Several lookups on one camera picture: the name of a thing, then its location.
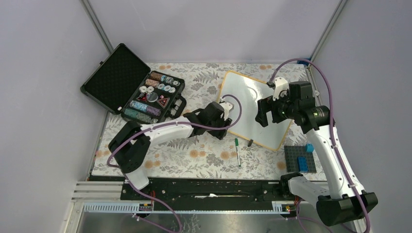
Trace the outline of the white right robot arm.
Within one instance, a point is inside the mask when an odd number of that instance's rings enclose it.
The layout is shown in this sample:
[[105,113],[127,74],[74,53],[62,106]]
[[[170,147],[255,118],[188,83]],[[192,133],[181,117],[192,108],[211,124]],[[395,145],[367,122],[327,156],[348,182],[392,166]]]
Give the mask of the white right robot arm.
[[257,101],[256,122],[268,126],[267,113],[270,112],[273,123],[291,119],[300,126],[314,147],[328,185],[327,189],[322,188],[295,172],[281,176],[279,195],[285,200],[298,196],[310,203],[327,226],[364,219],[369,230],[368,213],[378,199],[375,193],[365,191],[351,169],[337,138],[332,111],[316,105],[309,82],[289,83],[277,78],[267,85],[274,93]]

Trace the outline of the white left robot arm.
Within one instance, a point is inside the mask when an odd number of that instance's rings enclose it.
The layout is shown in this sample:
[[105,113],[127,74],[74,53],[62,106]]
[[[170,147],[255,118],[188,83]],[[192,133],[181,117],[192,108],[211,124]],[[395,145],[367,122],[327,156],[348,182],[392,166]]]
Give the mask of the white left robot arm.
[[150,146],[181,138],[191,138],[204,133],[221,140],[232,123],[230,102],[212,102],[204,109],[186,113],[174,120],[156,124],[127,122],[109,143],[111,156],[117,167],[132,186],[132,193],[140,200],[149,197],[151,187],[143,162]]

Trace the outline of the yellow framed whiteboard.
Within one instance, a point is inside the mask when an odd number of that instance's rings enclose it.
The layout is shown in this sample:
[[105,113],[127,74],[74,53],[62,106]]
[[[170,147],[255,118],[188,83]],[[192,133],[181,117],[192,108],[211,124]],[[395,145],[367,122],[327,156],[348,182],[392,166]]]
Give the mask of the yellow framed whiteboard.
[[262,127],[255,121],[258,113],[257,101],[271,96],[273,90],[264,81],[234,71],[228,71],[224,76],[218,98],[220,99],[223,95],[227,94],[238,98],[242,106],[240,120],[228,131],[248,142],[252,140],[254,144],[266,149],[279,150],[292,121],[288,119],[279,124],[273,124],[271,113],[267,114],[269,123],[267,127]]

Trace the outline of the green whiteboard marker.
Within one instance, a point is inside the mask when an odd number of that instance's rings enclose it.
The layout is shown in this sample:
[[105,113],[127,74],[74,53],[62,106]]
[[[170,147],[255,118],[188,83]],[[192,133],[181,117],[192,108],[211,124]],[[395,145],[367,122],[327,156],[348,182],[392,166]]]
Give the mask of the green whiteboard marker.
[[236,149],[238,167],[241,167],[239,141],[237,138],[235,138],[235,149]]

